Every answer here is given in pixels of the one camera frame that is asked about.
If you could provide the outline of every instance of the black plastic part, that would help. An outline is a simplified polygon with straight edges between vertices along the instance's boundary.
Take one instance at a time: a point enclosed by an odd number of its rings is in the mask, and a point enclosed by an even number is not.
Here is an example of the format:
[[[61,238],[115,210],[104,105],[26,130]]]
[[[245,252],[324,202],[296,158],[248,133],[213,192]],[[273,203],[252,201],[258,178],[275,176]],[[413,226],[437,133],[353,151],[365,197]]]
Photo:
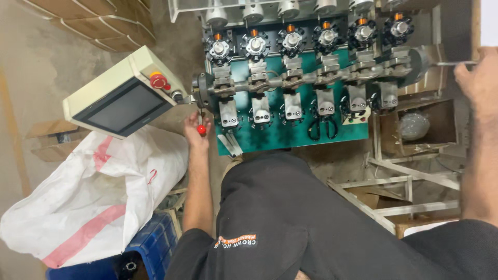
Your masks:
[[[409,27],[408,27],[408,30],[406,31],[405,34],[403,34],[400,37],[396,37],[391,33],[391,29],[395,23],[400,22],[400,21],[406,22],[406,24],[408,24]],[[397,47],[397,46],[401,46],[404,43],[406,43],[407,40],[409,39],[410,35],[415,31],[415,26],[413,26],[413,24],[411,24],[411,22],[412,22],[412,19],[408,16],[404,17],[400,20],[394,20],[393,17],[388,18],[386,20],[386,22],[384,23],[384,28],[382,30],[382,43],[383,43],[383,45]]]
[[[364,51],[368,49],[369,47],[372,46],[374,43],[374,39],[377,38],[377,24],[373,20],[369,20],[365,24],[359,24],[359,20],[355,21],[351,26],[348,28],[348,47],[350,50],[356,49],[356,51]],[[370,28],[373,30],[371,36],[369,39],[365,41],[358,41],[356,39],[355,34],[356,31],[360,26],[365,26],[368,25]]]
[[[325,28],[325,29],[322,29],[321,27],[317,26],[313,30],[313,43],[314,43],[313,49],[315,50],[316,53],[322,53],[323,55],[328,55],[328,54],[333,53],[334,51],[336,51],[337,48],[339,47],[339,45],[343,44],[345,42],[344,38],[342,38],[340,36],[337,36],[332,41],[332,43],[330,43],[328,45],[321,44],[318,41],[318,39],[320,38],[321,33],[324,32],[324,31],[326,31],[326,30],[330,30],[330,29],[333,30],[333,31],[335,31],[337,34],[339,34],[339,27],[336,24],[332,25],[329,28]]]

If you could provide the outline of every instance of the metal rod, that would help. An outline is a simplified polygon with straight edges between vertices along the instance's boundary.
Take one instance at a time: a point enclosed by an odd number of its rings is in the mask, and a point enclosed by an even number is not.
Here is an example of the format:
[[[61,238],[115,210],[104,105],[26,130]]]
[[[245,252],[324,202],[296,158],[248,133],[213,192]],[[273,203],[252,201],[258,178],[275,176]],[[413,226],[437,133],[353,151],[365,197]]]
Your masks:
[[[437,62],[435,66],[457,66],[458,64],[463,63],[465,65],[477,65],[479,61],[455,61],[455,62]]]

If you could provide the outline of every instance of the concrete floor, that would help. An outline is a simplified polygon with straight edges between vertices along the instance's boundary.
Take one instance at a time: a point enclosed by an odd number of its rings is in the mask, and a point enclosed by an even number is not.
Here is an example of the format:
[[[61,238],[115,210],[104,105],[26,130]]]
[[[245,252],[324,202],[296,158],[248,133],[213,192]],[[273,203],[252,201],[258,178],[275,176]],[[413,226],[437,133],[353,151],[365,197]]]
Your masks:
[[[191,77],[204,69],[204,53],[201,45],[201,28],[192,13],[180,13],[177,22],[169,21],[167,1],[152,1],[154,30],[157,46],[154,53],[190,88]],[[15,124],[21,138],[22,156],[31,189],[53,172],[58,162],[47,163],[34,156],[30,150],[38,145],[36,140],[23,136],[32,124],[40,121],[62,119],[61,102],[68,95],[90,82],[93,78],[123,59],[128,53],[109,53],[82,39],[51,26],[47,21],[26,13],[12,1],[0,1],[0,67],[8,86],[10,104],[2,100],[0,111],[0,214],[23,198],[20,178],[14,163],[12,145],[15,142],[4,121],[5,108],[13,109]],[[195,108],[178,107],[168,111],[151,124],[158,128],[181,132],[181,121]],[[370,140],[332,143],[293,149],[304,158],[315,175],[325,182],[333,177],[336,183],[361,181],[374,178],[374,167],[364,165],[366,154],[371,150]],[[213,190],[215,211],[219,210],[222,174],[230,162],[227,156],[218,156],[215,144],[210,148],[210,183]],[[455,161],[445,162],[458,168]],[[437,163],[418,162],[422,171],[444,170]],[[391,174],[383,168],[377,177]],[[437,186],[417,186],[415,201],[450,198]],[[0,280],[44,279],[45,267],[31,255],[9,250],[0,242]]]

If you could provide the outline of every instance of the stacked cardboard boxes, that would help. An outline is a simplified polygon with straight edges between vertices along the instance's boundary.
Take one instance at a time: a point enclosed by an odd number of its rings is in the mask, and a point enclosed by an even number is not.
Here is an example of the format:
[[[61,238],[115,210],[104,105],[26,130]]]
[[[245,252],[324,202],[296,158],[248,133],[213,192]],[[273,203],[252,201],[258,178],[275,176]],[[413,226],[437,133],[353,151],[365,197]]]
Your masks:
[[[19,0],[62,30],[108,51],[155,45],[149,0]]]

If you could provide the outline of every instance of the red stripe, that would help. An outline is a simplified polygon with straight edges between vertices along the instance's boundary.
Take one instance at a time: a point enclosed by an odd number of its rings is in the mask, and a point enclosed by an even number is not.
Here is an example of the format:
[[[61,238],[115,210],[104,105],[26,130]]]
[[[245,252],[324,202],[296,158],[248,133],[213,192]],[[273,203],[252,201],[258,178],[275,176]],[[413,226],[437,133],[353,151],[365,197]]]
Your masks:
[[[109,158],[111,158],[111,155],[107,154],[107,149],[109,148],[112,140],[112,136],[107,136],[107,138],[105,138],[104,141],[100,143],[100,145],[97,147],[97,150],[94,152],[93,158],[95,161],[95,169],[97,171],[100,171],[102,166],[104,166]]]
[[[73,236],[64,241],[41,261],[53,269],[60,267],[85,248],[106,225],[124,215],[125,212],[126,204],[113,205],[107,208],[83,225]]]

